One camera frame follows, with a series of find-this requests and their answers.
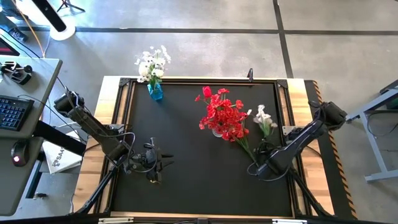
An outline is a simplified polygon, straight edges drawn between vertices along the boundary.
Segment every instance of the table leg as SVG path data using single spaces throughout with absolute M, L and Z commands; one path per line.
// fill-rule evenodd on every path
M 61 146 L 70 152 L 78 154 L 79 156 L 82 156 L 86 149 L 85 144 L 73 139 L 70 136 L 67 136 L 66 134 L 63 134 L 43 121 L 39 121 L 37 123 L 33 135 L 43 137 L 45 140 Z

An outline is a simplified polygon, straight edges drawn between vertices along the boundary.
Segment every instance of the metal stand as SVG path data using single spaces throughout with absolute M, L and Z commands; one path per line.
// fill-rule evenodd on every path
M 389 87 L 390 88 L 388 89 L 384 88 L 383 90 L 381 90 L 381 96 L 377 97 L 368 104 L 364 105 L 361 109 L 357 110 L 355 113 L 351 113 L 346 117 L 347 123 L 352 122 L 352 120 L 354 119 L 361 118 L 366 134 L 368 135 L 369 142 L 371 143 L 373 153 L 376 156 L 377 163 L 379 164 L 381 170 L 380 173 L 365 176 L 366 182 L 388 179 L 391 177 L 398 177 L 398 170 L 387 170 L 387 167 L 381 156 L 380 149 L 377 146 L 376 139 L 368 129 L 369 120 L 367 112 L 371 112 L 372 110 L 375 110 L 385 105 L 386 103 L 398 98 L 398 89 L 394 88 L 394 86 L 391 87 L 391 85 L 389 85 Z
M 67 7 L 72 7 L 72 8 L 74 8 L 74 9 L 78 9 L 78 10 L 80 10 L 80 11 L 86 12 L 84 9 L 70 4 L 69 2 L 67 2 L 67 0 L 61 0 L 61 1 L 62 1 L 62 4 L 61 4 L 61 6 L 58 8 L 57 12 L 58 12 L 59 10 L 62 9 L 62 6 L 65 6 L 65 8 L 67 8 Z
M 78 154 L 79 156 L 82 156 L 86 149 L 85 144 L 70 136 L 67 136 L 66 134 L 63 134 L 43 121 L 39 121 L 37 123 L 33 135 L 37 137 L 43 137 L 45 140 L 61 146 L 70 152 Z

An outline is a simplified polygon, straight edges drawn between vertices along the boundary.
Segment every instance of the black tabletop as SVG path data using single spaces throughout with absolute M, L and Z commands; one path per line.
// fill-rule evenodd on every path
M 206 115 L 206 104 L 194 99 L 201 85 L 162 85 L 164 99 L 152 100 L 146 85 L 134 89 L 130 124 L 136 134 L 136 151 L 150 137 L 157 138 L 164 152 L 173 154 L 175 163 L 165 168 L 161 185 L 152 184 L 145 175 L 120 173 L 112 211 L 195 213 L 214 215 L 291 216 L 289 186 L 285 178 L 261 182 L 247 175 L 251 163 L 235 142 L 216 138 L 200 130 L 199 120 Z M 244 103 L 243 111 L 263 104 L 266 113 L 277 119 L 273 84 L 212 85 L 213 91 L 227 88 L 228 98 Z M 248 118 L 249 144 L 253 149 L 261 139 L 257 124 Z M 280 144 L 278 130 L 271 139 Z

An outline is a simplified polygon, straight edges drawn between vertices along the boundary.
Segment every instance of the black keyboard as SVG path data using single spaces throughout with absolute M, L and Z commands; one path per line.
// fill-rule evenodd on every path
M 32 109 L 33 102 L 0 95 L 0 129 L 19 131 Z

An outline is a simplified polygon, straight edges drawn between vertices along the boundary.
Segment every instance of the red artificial flower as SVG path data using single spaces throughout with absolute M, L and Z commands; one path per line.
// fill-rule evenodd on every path
M 211 89 L 210 89 L 210 86 L 204 86 L 204 87 L 203 87 L 203 95 L 205 96 L 205 98 L 211 97 Z
M 236 104 L 228 99 L 222 100 L 222 94 L 229 93 L 229 90 L 222 88 L 218 90 L 218 94 L 211 94 L 209 86 L 203 87 L 204 101 L 208 103 L 207 116 L 202 118 L 199 123 L 199 128 L 214 129 L 217 133 L 222 134 L 222 138 L 226 141 L 235 141 L 241 139 L 249 133 L 249 130 L 244 128 L 242 122 L 247 118 L 245 112 L 239 112 L 243 107 L 241 100 L 236 100 Z M 195 101 L 202 100 L 200 95 L 196 97 Z
M 218 90 L 218 94 L 219 94 L 219 95 L 221 95 L 221 94 L 223 94 L 223 93 L 229 93 L 229 90 L 227 90 L 227 89 L 225 89 L 225 88 L 222 88 L 222 89 L 219 89 L 219 90 Z
M 237 109 L 242 109 L 242 107 L 243 107 L 242 101 L 241 100 L 236 100 L 236 108 Z

